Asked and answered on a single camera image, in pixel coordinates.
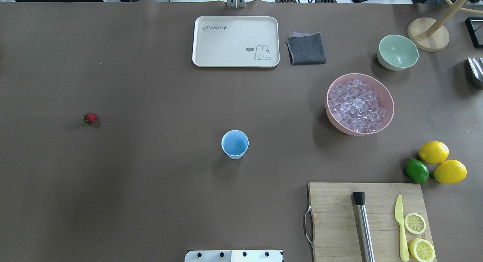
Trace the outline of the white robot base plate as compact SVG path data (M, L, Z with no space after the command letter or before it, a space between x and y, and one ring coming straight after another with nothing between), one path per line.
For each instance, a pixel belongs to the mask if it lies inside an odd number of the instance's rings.
M192 250L185 262L283 262L281 250Z

